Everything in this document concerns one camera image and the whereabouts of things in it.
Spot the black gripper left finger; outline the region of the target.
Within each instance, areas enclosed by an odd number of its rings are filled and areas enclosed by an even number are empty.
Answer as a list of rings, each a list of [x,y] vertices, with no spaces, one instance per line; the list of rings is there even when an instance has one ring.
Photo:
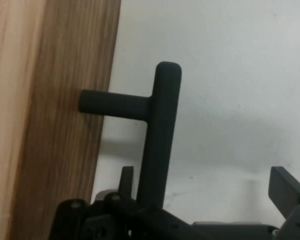
[[[50,240],[206,240],[208,236],[158,207],[132,199],[134,168],[122,168],[118,191],[89,205],[82,199],[60,203]]]

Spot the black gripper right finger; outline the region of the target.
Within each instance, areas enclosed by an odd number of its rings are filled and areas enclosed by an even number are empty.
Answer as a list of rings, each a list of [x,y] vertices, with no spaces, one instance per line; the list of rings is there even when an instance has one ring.
[[[275,240],[300,240],[300,182],[284,167],[270,170],[268,196],[285,218]]]

